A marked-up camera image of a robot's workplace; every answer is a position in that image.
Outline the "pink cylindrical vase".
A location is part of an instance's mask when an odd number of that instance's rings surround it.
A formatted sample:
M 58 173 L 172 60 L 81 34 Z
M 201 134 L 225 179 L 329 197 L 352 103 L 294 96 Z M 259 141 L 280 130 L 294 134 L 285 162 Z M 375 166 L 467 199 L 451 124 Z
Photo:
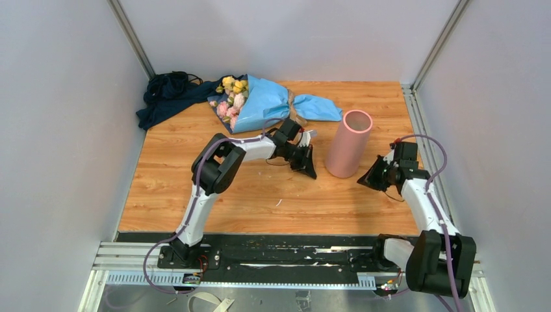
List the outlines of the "pink cylindrical vase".
M 363 110 L 349 110 L 344 114 L 325 158 L 331 175 L 348 178 L 356 173 L 373 125 L 371 115 Z

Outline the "blue wrapping paper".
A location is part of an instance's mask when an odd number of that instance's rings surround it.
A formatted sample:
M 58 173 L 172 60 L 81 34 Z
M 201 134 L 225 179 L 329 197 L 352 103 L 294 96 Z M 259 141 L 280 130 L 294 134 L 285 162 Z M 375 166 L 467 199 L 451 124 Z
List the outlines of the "blue wrapping paper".
M 236 129 L 231 133 L 260 130 L 289 116 L 287 87 L 267 79 L 248 76 L 249 98 L 240 113 Z M 339 122 L 342 109 L 333 101 L 310 94 L 295 94 L 294 106 L 298 114 L 308 121 Z

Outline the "flower bouquet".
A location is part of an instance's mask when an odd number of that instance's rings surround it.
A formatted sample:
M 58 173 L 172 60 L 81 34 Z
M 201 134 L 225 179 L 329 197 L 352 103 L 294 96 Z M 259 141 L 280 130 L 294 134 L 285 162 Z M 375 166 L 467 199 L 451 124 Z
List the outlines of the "flower bouquet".
M 248 76 L 228 75 L 222 78 L 215 88 L 215 94 L 207 98 L 211 109 L 228 130 L 233 133 L 240 113 L 249 98 Z

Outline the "tan ribbon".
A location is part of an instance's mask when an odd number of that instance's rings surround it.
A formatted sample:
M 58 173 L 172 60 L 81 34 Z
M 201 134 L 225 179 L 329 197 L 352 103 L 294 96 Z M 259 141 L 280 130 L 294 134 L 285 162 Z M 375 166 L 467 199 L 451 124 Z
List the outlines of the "tan ribbon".
M 289 118 L 299 124 L 302 128 L 307 126 L 307 120 L 298 114 L 294 106 L 295 95 L 292 90 L 287 89 L 287 105 L 289 108 Z

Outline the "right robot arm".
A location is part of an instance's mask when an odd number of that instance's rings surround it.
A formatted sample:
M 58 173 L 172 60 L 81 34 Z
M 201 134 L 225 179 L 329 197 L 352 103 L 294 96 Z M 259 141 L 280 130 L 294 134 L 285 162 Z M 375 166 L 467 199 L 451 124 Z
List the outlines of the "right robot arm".
M 357 182 L 380 192 L 395 187 L 412 211 L 419 236 L 410 242 L 398 235 L 378 235 L 372 265 L 383 272 L 398 267 L 412 291 L 463 299 L 470 285 L 476 243 L 460 233 L 442 208 L 433 176 L 419 167 L 417 144 L 398 139 L 390 147 Z

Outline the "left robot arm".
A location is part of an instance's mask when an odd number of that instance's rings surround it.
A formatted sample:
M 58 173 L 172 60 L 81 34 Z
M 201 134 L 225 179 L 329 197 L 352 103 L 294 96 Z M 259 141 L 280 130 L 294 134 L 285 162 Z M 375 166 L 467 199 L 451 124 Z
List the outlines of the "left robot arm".
M 181 223 L 168 240 L 176 263 L 183 268 L 198 263 L 206 221 L 242 163 L 281 157 L 293 172 L 316 179 L 311 144 L 316 136 L 315 130 L 305 130 L 290 118 L 279 127 L 249 138 L 214 135 L 192 165 L 190 200 Z

